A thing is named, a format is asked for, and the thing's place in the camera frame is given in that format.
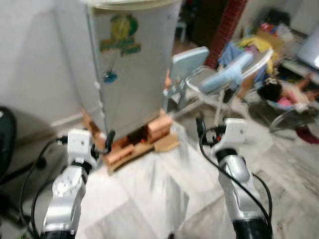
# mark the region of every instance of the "cable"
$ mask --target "cable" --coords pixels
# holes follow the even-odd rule
[[[36,205],[36,201],[39,197],[39,195],[42,193],[42,191],[46,188],[46,186],[52,184],[54,182],[54,180],[50,180],[46,183],[44,183],[41,188],[39,189],[39,191],[37,191],[34,199],[33,199],[33,202],[32,202],[32,207],[31,207],[31,225],[32,225],[32,229],[33,229],[33,232],[34,234],[36,234],[38,236],[38,238],[40,238],[40,233],[38,232],[38,230],[36,229],[36,225],[35,225],[35,205]]]
[[[262,185],[264,186],[265,190],[266,190],[266,193],[267,193],[267,197],[268,197],[268,216],[270,218],[270,221],[271,221],[271,218],[272,218],[272,215],[273,215],[273,200],[271,198],[271,193],[270,193],[270,190],[267,186],[267,184],[259,177],[257,176],[256,174],[253,173],[253,176],[255,178],[257,178],[261,183]]]
[[[25,186],[26,186],[26,183],[29,179],[29,177],[31,176],[33,170],[35,169],[36,167],[36,163],[40,160],[40,158],[44,155],[45,151],[47,150],[47,148],[53,144],[53,143],[56,143],[58,142],[59,140],[61,140],[61,138],[56,138],[56,139],[52,139],[50,140],[48,143],[46,143],[46,145],[44,146],[44,148],[42,149],[42,151],[40,152],[38,158],[34,161],[24,183],[23,183],[23,186],[21,188],[21,191],[20,191],[20,198],[19,198],[19,214],[20,214],[20,218],[22,220],[22,223],[26,226],[26,229],[28,230],[28,232],[31,234],[31,236],[35,239],[38,239],[39,236],[35,234],[35,232],[30,229],[29,227],[29,223],[26,221],[25,217],[24,217],[24,214],[23,214],[23,207],[22,207],[22,203],[23,203],[23,195],[24,195],[24,191],[25,191]]]
[[[268,216],[265,208],[263,207],[263,205],[254,197],[254,195],[252,195],[237,179],[235,179],[233,176],[229,175],[224,169],[222,169],[221,167],[219,167],[216,163],[214,163],[213,161],[210,160],[210,158],[207,156],[207,154],[205,153],[204,151],[204,148],[203,148],[203,139],[204,137],[206,136],[206,134],[209,132],[209,131],[215,131],[215,128],[209,128],[207,130],[205,130],[205,132],[201,135],[200,137],[200,140],[199,140],[199,148],[200,148],[200,151],[202,152],[202,154],[204,155],[204,157],[207,159],[207,161],[212,164],[213,166],[215,166],[219,172],[223,173],[227,178],[229,178],[230,180],[232,180],[233,182],[235,182],[242,190],[244,190],[248,196],[257,204],[257,206],[260,208],[260,210],[262,211],[262,213],[264,214],[265,216],[265,219],[266,219],[266,222],[268,224],[268,227],[269,227],[269,230],[270,230],[270,233],[271,235],[273,234],[273,229],[272,229],[272,226],[271,226],[271,220],[270,220],[270,217]]]

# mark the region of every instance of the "child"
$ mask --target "child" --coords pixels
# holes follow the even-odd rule
[[[312,76],[313,73],[307,74],[300,83],[286,86],[282,86],[276,78],[269,77],[257,92],[261,98],[277,102],[282,106],[293,106],[298,103],[309,104],[319,96],[319,89],[302,92],[310,83]]]

